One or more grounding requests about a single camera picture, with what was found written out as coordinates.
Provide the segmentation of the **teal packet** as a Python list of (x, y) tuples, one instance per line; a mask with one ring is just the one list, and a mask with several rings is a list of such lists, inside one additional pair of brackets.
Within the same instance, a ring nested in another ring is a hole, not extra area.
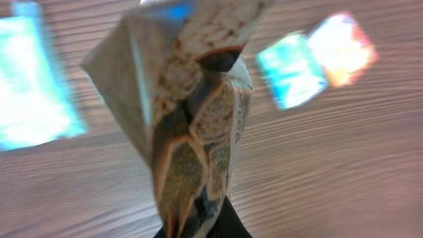
[(73, 90), (35, 1), (11, 1), (1, 19), (1, 150), (87, 133)]

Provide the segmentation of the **orange tissue pack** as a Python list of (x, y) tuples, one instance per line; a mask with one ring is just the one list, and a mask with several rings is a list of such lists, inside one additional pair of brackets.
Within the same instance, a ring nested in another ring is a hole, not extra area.
[(333, 87), (355, 83), (379, 59), (375, 45), (348, 11), (327, 17), (309, 33), (307, 45)]

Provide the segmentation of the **beige paper pouch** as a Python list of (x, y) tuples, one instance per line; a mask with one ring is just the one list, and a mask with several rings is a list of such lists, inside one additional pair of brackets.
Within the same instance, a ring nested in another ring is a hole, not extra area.
[(81, 64), (151, 172), (167, 237), (211, 237), (253, 94), (241, 54), (271, 6), (142, 3)]

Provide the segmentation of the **teal tissue pack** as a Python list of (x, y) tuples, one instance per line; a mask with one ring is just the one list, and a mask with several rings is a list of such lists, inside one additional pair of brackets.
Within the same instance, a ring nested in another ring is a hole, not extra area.
[(259, 52), (256, 62), (278, 108), (301, 106), (328, 87), (323, 69), (302, 31), (286, 34)]

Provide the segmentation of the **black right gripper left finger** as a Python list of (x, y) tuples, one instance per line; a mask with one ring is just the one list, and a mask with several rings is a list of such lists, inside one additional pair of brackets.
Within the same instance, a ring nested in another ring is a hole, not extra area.
[(164, 227), (161, 227), (160, 230), (158, 230), (158, 232), (156, 232), (156, 234), (153, 236), (153, 238), (167, 238)]

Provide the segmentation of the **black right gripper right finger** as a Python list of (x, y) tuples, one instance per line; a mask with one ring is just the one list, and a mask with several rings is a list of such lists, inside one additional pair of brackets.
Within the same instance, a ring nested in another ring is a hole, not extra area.
[(211, 230), (211, 238), (252, 238), (228, 197), (225, 197), (221, 212)]

